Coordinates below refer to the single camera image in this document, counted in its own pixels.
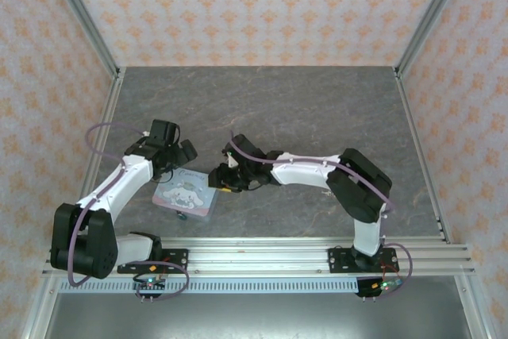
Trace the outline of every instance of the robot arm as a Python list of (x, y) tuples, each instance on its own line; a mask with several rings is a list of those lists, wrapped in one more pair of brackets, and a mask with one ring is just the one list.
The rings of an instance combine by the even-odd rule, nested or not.
[[(67, 270), (69, 244), (76, 220), (83, 208), (93, 202), (79, 230), (74, 251), (74, 271), (95, 278), (106, 278), (120, 264), (140, 260), (161, 260), (158, 237), (131, 233), (115, 237), (114, 223), (134, 194), (151, 179), (183, 166), (197, 157), (188, 140), (178, 143), (175, 132), (179, 127), (171, 122), (154, 120), (150, 134), (142, 137), (125, 151), (123, 175), (111, 186), (122, 170), (114, 172), (91, 194), (75, 205), (62, 204), (55, 212), (52, 234), (51, 264)], [(107, 191), (98, 198), (107, 187)]]
[(305, 157), (279, 151), (264, 154), (243, 135), (235, 136), (233, 143), (250, 156), (282, 163), (257, 163), (227, 144), (223, 153), (228, 163), (221, 164), (210, 173), (211, 187), (240, 192), (248, 190), (250, 183), (256, 180), (260, 184), (297, 183), (328, 189), (354, 219), (352, 254), (356, 264), (366, 272), (377, 266), (380, 214), (385, 210), (386, 203), (363, 183), (331, 165), (340, 163), (350, 168), (388, 197), (392, 183), (370, 160), (352, 148), (346, 149), (341, 156)]

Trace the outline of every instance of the metal bar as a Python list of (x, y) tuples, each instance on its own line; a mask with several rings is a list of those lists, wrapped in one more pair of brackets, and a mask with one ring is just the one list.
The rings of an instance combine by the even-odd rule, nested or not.
[(455, 282), (472, 337), (474, 339), (501, 337), (496, 334), (492, 325), (478, 277), (456, 275)]
[(61, 278), (49, 277), (40, 280), (28, 319), (21, 337), (23, 339), (38, 339), (46, 336), (49, 321), (56, 303), (56, 296), (60, 289)]
[(441, 204), (439, 202), (439, 198), (437, 197), (436, 188), (434, 186), (432, 176), (430, 175), (430, 170), (429, 167), (427, 166), (427, 161), (425, 160), (425, 155), (423, 153), (420, 138), (418, 137), (418, 131), (416, 129), (416, 124), (414, 123), (413, 114), (411, 113), (410, 104), (407, 101), (406, 90), (404, 89), (402, 79), (399, 76), (397, 76), (397, 73), (395, 73), (395, 80), (397, 82), (397, 88), (398, 92), (400, 93), (402, 105), (404, 106), (404, 110), (406, 111), (407, 121), (410, 126), (411, 135), (413, 136), (414, 146), (418, 154), (418, 159), (420, 160), (421, 169), (423, 171), (423, 177), (425, 179), (425, 184), (427, 185), (427, 190), (429, 190), (430, 202), (432, 203), (432, 207), (434, 209), (437, 222), (441, 225), (441, 229), (443, 231), (445, 240), (447, 242), (452, 242), (452, 238), (450, 236), (450, 233), (452, 232), (451, 227), (448, 222), (448, 219), (443, 214), (443, 210), (441, 209)]
[(406, 73), (407, 68), (411, 65), (414, 57), (425, 42), (434, 22), (437, 20), (441, 10), (445, 6), (446, 1), (447, 0), (432, 0), (430, 2), (429, 8), (426, 10), (420, 24), (416, 28), (416, 31), (414, 32), (414, 35), (411, 38), (410, 43), (407, 45), (400, 63), (397, 66), (396, 71), (401, 78), (403, 78), (403, 74)]
[[(125, 68), (120, 68), (120, 71), (113, 77), (110, 85), (110, 92), (106, 102), (102, 108), (102, 115), (100, 122), (111, 122), (113, 120), (114, 109), (117, 105), (118, 96), (120, 95), (121, 85), (125, 75)], [(95, 140), (95, 148), (99, 151), (104, 150), (108, 137), (109, 127), (99, 129), (97, 139)], [(87, 172), (84, 175), (83, 186), (81, 188), (80, 198), (89, 195), (95, 185), (98, 169), (101, 164), (101, 157), (93, 152), (90, 153), (88, 159)]]
[(102, 39), (101, 33), (98, 31), (97, 26), (92, 20), (91, 15), (88, 13), (87, 8), (83, 0), (68, 0), (71, 8), (74, 10), (76, 17), (78, 18), (81, 26), (88, 35), (90, 42), (97, 51), (102, 63), (106, 70), (115, 75), (118, 72), (118, 67), (108, 49), (106, 43)]
[[(474, 274), (466, 245), (447, 245), (443, 241), (393, 238), (406, 246), (414, 263), (415, 276)], [(164, 248), (188, 248), (187, 270), (193, 277), (361, 277), (377, 273), (330, 274), (327, 249), (351, 246), (352, 239), (316, 238), (174, 238), (163, 240)], [(401, 272), (407, 272), (409, 261), (398, 250)], [(44, 267), (47, 275), (65, 276), (66, 272)], [(112, 277), (131, 277), (111, 273)]]

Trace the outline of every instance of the gray tabletop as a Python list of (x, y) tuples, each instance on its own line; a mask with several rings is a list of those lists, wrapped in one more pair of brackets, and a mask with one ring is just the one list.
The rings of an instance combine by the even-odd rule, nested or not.
[[(263, 151), (329, 156), (357, 148), (393, 181), (397, 210), (390, 236), (437, 235), (422, 170), (389, 67), (129, 67), (114, 121), (149, 129), (154, 118), (178, 123), (198, 158), (186, 168), (209, 172), (223, 162), (229, 131)], [(122, 154), (136, 137), (111, 129), (106, 151)], [(116, 166), (103, 160), (98, 181)], [(209, 222), (152, 204), (156, 184), (124, 208), (118, 234), (162, 237), (327, 237), (353, 235), (352, 219), (325, 190), (300, 185), (221, 192)]]

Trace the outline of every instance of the wall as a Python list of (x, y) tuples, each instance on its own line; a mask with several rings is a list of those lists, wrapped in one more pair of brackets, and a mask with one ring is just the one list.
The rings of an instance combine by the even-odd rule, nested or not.
[(18, 338), (110, 76), (65, 0), (2, 0), (0, 22), (0, 337)]
[(404, 84), (453, 239), (508, 333), (508, 0), (450, 0)]
[(84, 0), (121, 66), (394, 65), (430, 0)]

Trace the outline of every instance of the purple cable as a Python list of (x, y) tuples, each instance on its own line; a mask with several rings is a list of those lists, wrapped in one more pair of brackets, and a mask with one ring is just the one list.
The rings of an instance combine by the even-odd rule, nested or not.
[(90, 134), (94, 130), (98, 129), (99, 127), (103, 127), (103, 126), (122, 127), (123, 129), (129, 129), (131, 131), (134, 131), (136, 133), (143, 135), (142, 131), (140, 131), (132, 126), (129, 126), (129, 125), (126, 125), (123, 123), (118, 123), (118, 122), (98, 123), (96, 125), (91, 126), (87, 130), (87, 133), (85, 134), (85, 143), (87, 144), (88, 148), (93, 153), (103, 156), (105, 158), (110, 158), (110, 159), (119, 161), (121, 164), (121, 168), (120, 168), (120, 171), (118, 172), (118, 174), (115, 176), (115, 178), (113, 180), (111, 180), (111, 182), (107, 186), (105, 186), (101, 191), (99, 191), (97, 193), (97, 196), (95, 196), (95, 198), (91, 199), (88, 202), (88, 204), (85, 205), (85, 207), (81, 211), (81, 214), (79, 214), (79, 216), (78, 216), (78, 220), (76, 221), (74, 230), (72, 231), (71, 242), (69, 244), (69, 254), (67, 256), (67, 279), (69, 280), (69, 284), (73, 287), (83, 285), (87, 280), (90, 279), (90, 276), (87, 275), (85, 278), (81, 279), (79, 282), (74, 281), (74, 274), (73, 274), (74, 273), (74, 250), (75, 250), (75, 246), (76, 246), (76, 240), (78, 239), (79, 227), (83, 223), (83, 220), (85, 219), (85, 217), (88, 213), (88, 210), (95, 204), (95, 202), (98, 199), (101, 198), (101, 196), (103, 196), (107, 191), (109, 191), (118, 182), (118, 180), (120, 180), (120, 178), (124, 175), (124, 172), (125, 172), (125, 161), (123, 160), (123, 158), (121, 158), (120, 156), (115, 156), (113, 154), (109, 154), (107, 152), (99, 151), (90, 142)]
[[(127, 266), (129, 266), (129, 265), (172, 266), (173, 268), (176, 268), (176, 269), (180, 270), (185, 275), (186, 282), (185, 282), (185, 284), (179, 290), (175, 291), (174, 293), (162, 295), (159, 298), (152, 299), (153, 302), (164, 301), (165, 299), (173, 298), (173, 297), (175, 297), (177, 295), (182, 294), (183, 291), (189, 287), (189, 281), (190, 281), (189, 273), (188, 273), (188, 271), (185, 268), (181, 267), (180, 265), (173, 264), (171, 262), (163, 262), (163, 261), (135, 261), (135, 262), (129, 262), (126, 265)], [(139, 285), (137, 285), (137, 288), (136, 288), (136, 297), (138, 297), (141, 300), (143, 300), (143, 295), (140, 293), (140, 289), (141, 289), (141, 286), (144, 286), (146, 283), (147, 282), (140, 283)]]
[(351, 176), (357, 178), (361, 183), (365, 184), (372, 192), (374, 192), (381, 200), (383, 200), (387, 206), (389, 207), (389, 210), (394, 210), (395, 205), (394, 203), (387, 198), (383, 193), (378, 190), (376, 187), (374, 187), (368, 180), (366, 180), (362, 175), (357, 174), (354, 172), (351, 168), (344, 166), (343, 164), (337, 163), (337, 162), (330, 162), (328, 160), (319, 160), (319, 159), (313, 159), (313, 158), (294, 158), (293, 160), (290, 159), (279, 159), (279, 160), (270, 160), (270, 159), (260, 159), (256, 158), (255, 156), (249, 155), (246, 152), (243, 152), (240, 150), (240, 148), (233, 142), (234, 133), (231, 131), (231, 140), (229, 141), (229, 144), (233, 146), (233, 148), (243, 157), (252, 160), (257, 163), (263, 163), (263, 164), (286, 164), (286, 163), (317, 163), (317, 164), (323, 164), (323, 162), (326, 162), (327, 164), (330, 164), (336, 168), (339, 168), (340, 170), (347, 172)]

